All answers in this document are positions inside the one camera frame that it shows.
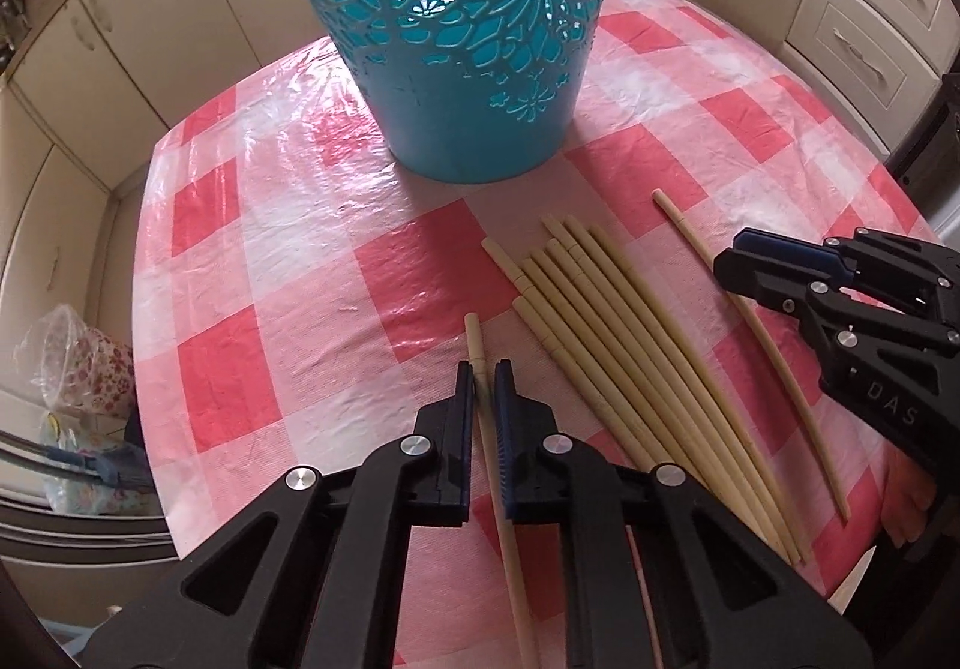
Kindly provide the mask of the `person's right hand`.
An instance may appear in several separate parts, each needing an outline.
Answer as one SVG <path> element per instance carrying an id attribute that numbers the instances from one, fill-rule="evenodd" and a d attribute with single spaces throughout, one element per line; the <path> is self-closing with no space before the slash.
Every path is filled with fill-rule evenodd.
<path id="1" fill-rule="evenodd" d="M 880 522 L 896 549 L 923 536 L 934 499 L 934 479 L 900 449 L 890 449 Z"/>

